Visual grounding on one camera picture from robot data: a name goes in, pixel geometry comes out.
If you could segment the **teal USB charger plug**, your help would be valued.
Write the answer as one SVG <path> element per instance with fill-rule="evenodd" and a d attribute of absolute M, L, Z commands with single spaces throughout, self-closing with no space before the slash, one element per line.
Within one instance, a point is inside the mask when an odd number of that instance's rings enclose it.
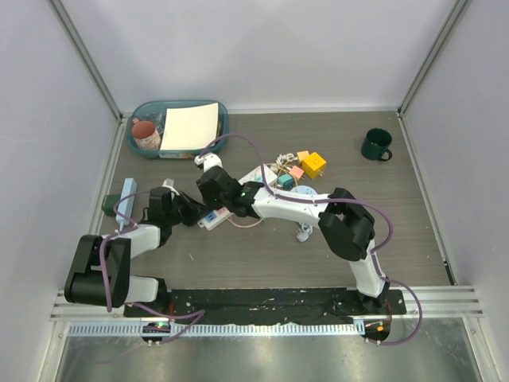
<path fill-rule="evenodd" d="M 295 186 L 295 179 L 285 173 L 278 177 L 278 186 L 282 189 L 292 189 Z"/>

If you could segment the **yellow cube socket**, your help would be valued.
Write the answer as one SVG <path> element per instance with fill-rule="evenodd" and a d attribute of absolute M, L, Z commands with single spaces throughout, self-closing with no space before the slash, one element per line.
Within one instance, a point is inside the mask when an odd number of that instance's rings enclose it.
<path fill-rule="evenodd" d="M 321 177 L 325 172 L 326 166 L 327 162 L 317 152 L 311 153 L 301 163 L 301 168 L 311 179 Z"/>

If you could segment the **light blue power strip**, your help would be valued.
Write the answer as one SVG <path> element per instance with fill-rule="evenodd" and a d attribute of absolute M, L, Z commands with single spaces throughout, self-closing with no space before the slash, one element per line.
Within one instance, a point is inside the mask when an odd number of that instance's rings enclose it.
<path fill-rule="evenodd" d="M 119 224 L 121 230 L 130 225 L 130 218 L 134 205 L 134 194 L 136 194 L 137 187 L 137 182 L 132 177 L 124 180 L 119 200 L 120 203 L 117 206 L 117 213 L 115 214 L 115 220 Z"/>

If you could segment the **pink plug adapter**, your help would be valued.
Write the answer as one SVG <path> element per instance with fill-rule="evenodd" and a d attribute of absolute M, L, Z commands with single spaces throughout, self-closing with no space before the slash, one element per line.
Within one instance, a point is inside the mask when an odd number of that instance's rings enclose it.
<path fill-rule="evenodd" d="M 289 170 L 289 175 L 292 176 L 295 181 L 300 181 L 304 174 L 305 171 L 299 166 L 293 166 Z"/>

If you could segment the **light blue round socket base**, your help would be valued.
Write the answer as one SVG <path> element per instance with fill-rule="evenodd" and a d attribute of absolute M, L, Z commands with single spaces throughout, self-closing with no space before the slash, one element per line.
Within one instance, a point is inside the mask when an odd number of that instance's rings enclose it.
<path fill-rule="evenodd" d="M 315 189 L 313 189 L 312 187 L 307 186 L 307 185 L 296 186 L 293 189 L 291 189 L 291 192 L 292 193 L 303 194 L 303 195 L 310 195 L 310 196 L 317 195 L 317 191 Z"/>

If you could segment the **orange USB charger plug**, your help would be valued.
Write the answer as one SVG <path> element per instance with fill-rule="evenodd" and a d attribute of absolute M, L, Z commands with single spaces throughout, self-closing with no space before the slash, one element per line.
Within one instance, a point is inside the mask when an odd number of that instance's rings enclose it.
<path fill-rule="evenodd" d="M 296 153 L 297 160 L 299 163 L 302 163 L 309 155 L 310 153 L 307 150 L 298 151 Z"/>

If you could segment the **dark green box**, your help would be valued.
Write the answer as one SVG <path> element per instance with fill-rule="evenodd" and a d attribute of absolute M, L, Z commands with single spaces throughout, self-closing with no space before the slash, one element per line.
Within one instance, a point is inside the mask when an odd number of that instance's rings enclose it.
<path fill-rule="evenodd" d="M 119 202 L 119 194 L 108 194 L 103 197 L 101 209 L 106 216 L 115 217 L 114 206 Z"/>

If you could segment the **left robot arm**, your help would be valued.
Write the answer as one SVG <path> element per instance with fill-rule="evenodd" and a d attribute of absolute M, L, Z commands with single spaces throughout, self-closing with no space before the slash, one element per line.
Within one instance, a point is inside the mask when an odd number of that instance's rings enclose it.
<path fill-rule="evenodd" d="M 141 303 L 151 317 L 163 316 L 169 308 L 165 282 L 132 275 L 131 260 L 165 245 L 174 226 L 195 225 L 205 210 L 204 204 L 172 187 L 151 189 L 140 222 L 110 235 L 80 238 L 64 285 L 66 301 L 108 311 Z"/>

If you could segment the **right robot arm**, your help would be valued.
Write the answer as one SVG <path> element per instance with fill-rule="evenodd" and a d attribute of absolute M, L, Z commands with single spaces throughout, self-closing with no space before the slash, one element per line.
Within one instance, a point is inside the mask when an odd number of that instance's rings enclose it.
<path fill-rule="evenodd" d="M 348 262 L 356 279 L 359 304 L 368 314 L 387 306 L 390 281 L 376 259 L 373 205 L 356 200 L 346 189 L 306 195 L 277 190 L 264 182 L 240 184 L 218 165 L 203 169 L 196 182 L 210 209 L 226 208 L 238 217 L 282 219 L 320 230 L 330 251 Z"/>

